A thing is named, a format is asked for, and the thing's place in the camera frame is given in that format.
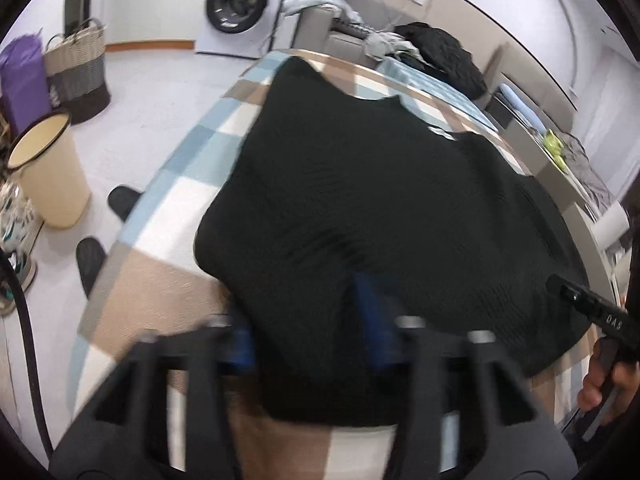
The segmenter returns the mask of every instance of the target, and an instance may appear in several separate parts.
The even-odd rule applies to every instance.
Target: yellow trash bin
[[[71,116],[58,110],[32,124],[9,151],[7,168],[48,225],[78,222],[91,192],[68,132]]]

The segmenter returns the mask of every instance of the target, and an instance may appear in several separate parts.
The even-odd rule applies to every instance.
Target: floor
[[[92,190],[91,202],[73,228],[43,228],[32,253],[38,274],[26,295],[54,446],[70,421],[68,362],[86,304],[76,266],[76,245],[93,235],[107,250],[111,247],[122,226],[107,206],[111,189],[126,184],[144,190],[190,128],[252,63],[159,50],[111,53],[106,59],[112,102],[98,116],[72,127]],[[43,462],[17,314],[3,321],[21,436]]]

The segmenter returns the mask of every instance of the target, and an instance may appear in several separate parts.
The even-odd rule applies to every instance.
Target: black hose
[[[20,330],[22,332],[22,344],[24,346],[24,358],[27,361],[27,375],[29,377],[29,389],[31,391],[31,403],[33,404],[33,414],[36,417],[36,425],[42,446],[47,454],[47,458],[51,458],[53,454],[53,446],[51,438],[47,430],[47,421],[44,418],[44,409],[42,407],[42,396],[40,395],[40,381],[38,380],[38,365],[36,363],[36,349],[33,345],[33,331],[31,330],[31,320],[29,319],[29,310],[27,309],[27,300],[24,298],[24,291],[20,286],[18,276],[14,268],[0,249],[0,271],[6,280],[12,294],[14,295],[15,309],[18,311],[20,319]]]

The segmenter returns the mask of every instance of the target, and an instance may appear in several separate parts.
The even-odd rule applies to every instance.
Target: white cabinet
[[[204,0],[105,0],[106,42],[195,40]]]

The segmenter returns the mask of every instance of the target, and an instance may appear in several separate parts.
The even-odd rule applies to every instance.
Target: black slipper
[[[91,236],[80,240],[76,246],[76,262],[80,271],[80,281],[87,297],[91,294],[95,280],[98,278],[102,264],[106,259],[107,253],[103,246]]]
[[[140,198],[140,195],[142,195],[142,193],[135,189],[127,186],[118,186],[114,187],[109,193],[107,203],[111,210],[120,217],[120,220],[125,222]]]

